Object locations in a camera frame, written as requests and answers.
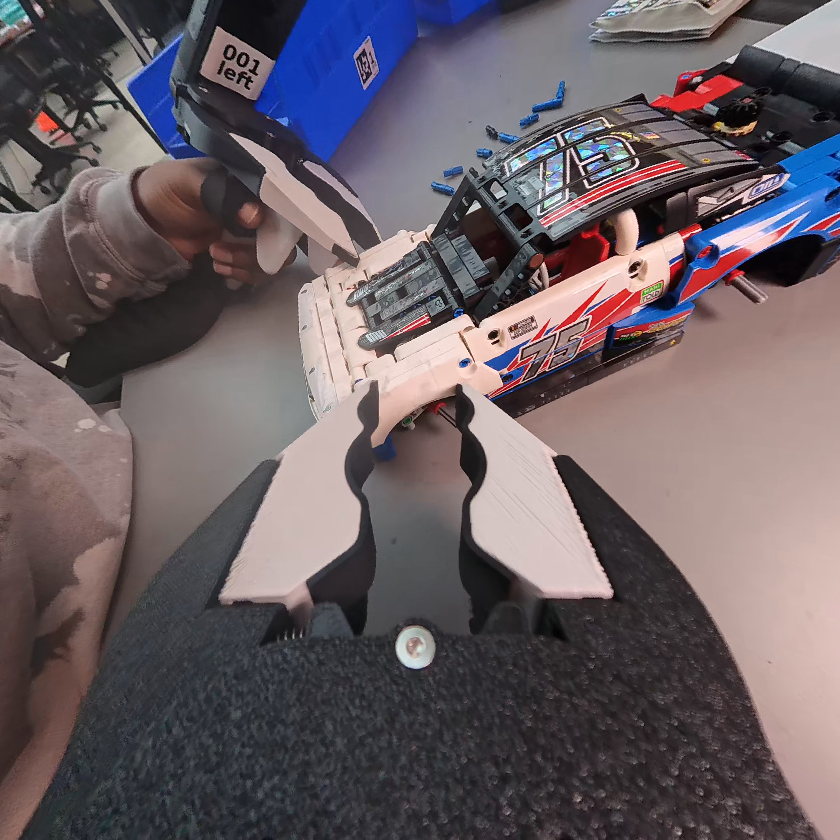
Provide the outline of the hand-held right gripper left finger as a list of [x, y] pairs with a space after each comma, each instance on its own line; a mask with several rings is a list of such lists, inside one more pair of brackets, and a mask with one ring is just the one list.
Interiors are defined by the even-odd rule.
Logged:
[[363, 486], [374, 467], [379, 388], [363, 381], [277, 457], [218, 600], [284, 606], [295, 624], [333, 603], [365, 624], [375, 539]]

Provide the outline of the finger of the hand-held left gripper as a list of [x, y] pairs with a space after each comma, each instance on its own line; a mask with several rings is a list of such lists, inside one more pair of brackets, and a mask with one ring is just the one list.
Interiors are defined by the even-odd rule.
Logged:
[[259, 189], [265, 217], [257, 230], [260, 266], [283, 266], [301, 237], [310, 266], [355, 266], [359, 256], [341, 217], [322, 203], [284, 164], [266, 164]]
[[339, 216], [356, 245], [370, 249], [381, 243], [380, 233], [360, 198], [329, 164], [306, 154], [292, 164], [290, 173]]

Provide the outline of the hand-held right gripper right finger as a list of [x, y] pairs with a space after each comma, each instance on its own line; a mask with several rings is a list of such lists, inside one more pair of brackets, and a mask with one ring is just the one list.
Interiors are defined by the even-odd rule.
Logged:
[[470, 385], [457, 386], [455, 411], [470, 482], [458, 570], [471, 620], [504, 603], [539, 621], [547, 602], [612, 599], [557, 453]]

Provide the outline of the toy brick race car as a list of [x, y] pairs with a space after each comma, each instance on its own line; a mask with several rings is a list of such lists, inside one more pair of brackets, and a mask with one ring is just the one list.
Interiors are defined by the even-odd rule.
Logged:
[[379, 383], [381, 450], [469, 384], [512, 417], [682, 339], [722, 284], [838, 262], [838, 73], [754, 45], [546, 123], [470, 169], [436, 225], [298, 294], [317, 420]]

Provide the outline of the person's left forearm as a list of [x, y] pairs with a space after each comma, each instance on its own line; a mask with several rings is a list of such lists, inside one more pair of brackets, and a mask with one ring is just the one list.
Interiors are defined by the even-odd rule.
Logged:
[[54, 361], [121, 300], [152, 298], [186, 276], [190, 263], [134, 201], [143, 172], [89, 169], [58, 202], [2, 215], [3, 343], [33, 361]]

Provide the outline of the grey desk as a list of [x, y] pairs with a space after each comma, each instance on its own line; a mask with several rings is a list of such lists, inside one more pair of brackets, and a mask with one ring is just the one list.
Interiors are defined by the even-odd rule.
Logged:
[[[598, 45], [608, 2], [542, 2], [421, 24], [332, 158], [383, 236], [437, 220], [430, 182], [477, 163], [566, 81], [565, 112], [670, 92], [683, 70], [778, 31], [732, 18], [694, 43]], [[161, 564], [258, 462], [312, 423], [291, 332], [304, 259], [227, 309], [203, 341], [127, 377], [133, 520], [111, 636]], [[819, 832], [838, 837], [838, 266], [753, 305], [700, 300], [682, 343], [522, 423], [571, 456], [667, 553], [749, 684]]]

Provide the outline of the person's left hand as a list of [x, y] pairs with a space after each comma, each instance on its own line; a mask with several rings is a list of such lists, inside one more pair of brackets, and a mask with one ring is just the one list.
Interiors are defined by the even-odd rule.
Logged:
[[202, 186], [219, 165], [207, 158], [158, 161], [142, 169], [132, 186], [140, 214], [156, 234], [192, 264], [209, 254], [218, 275], [237, 283], [260, 283], [256, 245], [225, 239], [224, 227], [204, 206]]

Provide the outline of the blue storage crate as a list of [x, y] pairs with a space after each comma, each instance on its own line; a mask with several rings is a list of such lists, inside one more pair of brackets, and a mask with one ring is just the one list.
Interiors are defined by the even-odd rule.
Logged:
[[498, 1], [415, 1], [416, 16], [435, 25], [451, 26], [480, 11], [499, 10]]
[[[327, 160], [417, 40], [409, 1], [310, 1], [255, 102]], [[180, 40], [129, 81], [129, 92], [174, 158], [199, 154], [179, 133], [171, 73]]]

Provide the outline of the black office chair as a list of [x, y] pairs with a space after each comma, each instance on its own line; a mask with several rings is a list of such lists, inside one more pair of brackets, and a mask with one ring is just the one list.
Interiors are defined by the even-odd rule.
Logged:
[[99, 109], [113, 108], [136, 115], [118, 89], [104, 59], [104, 46], [91, 31], [93, 21], [70, 10], [68, 2], [22, 1], [47, 63], [47, 89], [67, 106], [72, 118], [66, 131], [76, 140], [82, 129], [107, 130]]

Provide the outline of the scattered blue connector pins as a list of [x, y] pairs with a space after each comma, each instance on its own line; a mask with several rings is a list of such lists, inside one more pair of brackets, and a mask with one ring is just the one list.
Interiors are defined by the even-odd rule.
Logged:
[[[535, 113], [531, 112], [525, 118], [520, 120], [520, 122], [519, 122], [520, 133], [522, 133], [525, 130], [531, 128], [531, 126], [536, 124], [538, 121], [539, 121], [539, 114], [535, 114]], [[508, 146], [510, 144], [514, 144], [514, 143], [518, 142], [520, 140], [520, 138], [521, 138], [520, 134], [506, 133], [506, 132], [500, 132], [499, 131], [499, 137], [498, 137], [498, 141], [496, 141], [496, 143]], [[480, 159], [479, 157], [476, 156], [477, 160], [481, 161], [481, 162], [492, 160], [494, 155], [496, 154], [497, 150], [495, 148], [489, 148], [489, 149], [493, 150], [493, 155], [489, 159], [482, 160], [482, 159]], [[430, 188], [435, 193], [439, 193], [439, 194], [447, 195], [447, 196], [452, 196], [452, 195], [455, 194], [455, 179], [459, 178], [464, 173], [465, 173], [465, 168], [464, 168], [463, 165], [460, 165], [460, 164], [455, 165], [455, 166], [451, 166], [447, 169], [444, 169], [443, 174], [442, 174], [443, 179], [441, 181], [430, 182]]]

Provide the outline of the person's dark trousers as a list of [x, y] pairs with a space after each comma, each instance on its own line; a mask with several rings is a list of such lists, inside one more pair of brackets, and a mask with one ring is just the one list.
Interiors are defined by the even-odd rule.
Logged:
[[123, 300], [109, 318], [88, 326], [70, 348], [66, 378], [93, 387], [187, 350], [214, 326], [231, 295], [209, 254], [199, 255], [162, 293]]

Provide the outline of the person's grey mottled sweatshirt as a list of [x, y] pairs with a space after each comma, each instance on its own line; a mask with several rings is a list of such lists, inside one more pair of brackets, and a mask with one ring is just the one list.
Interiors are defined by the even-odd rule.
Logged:
[[1, 835], [18, 838], [98, 667], [133, 452], [118, 409], [4, 343], [1, 379]]

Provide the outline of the stack of booklets and stickers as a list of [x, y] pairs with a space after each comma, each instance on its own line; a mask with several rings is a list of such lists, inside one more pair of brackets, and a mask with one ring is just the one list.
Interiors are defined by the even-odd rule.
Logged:
[[615, 1], [592, 24], [596, 43], [708, 39], [748, 1]]

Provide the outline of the white table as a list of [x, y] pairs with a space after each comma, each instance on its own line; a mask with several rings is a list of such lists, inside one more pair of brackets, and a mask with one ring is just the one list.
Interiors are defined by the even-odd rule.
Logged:
[[839, 71], [839, 6], [827, 3], [754, 44], [799, 62]]

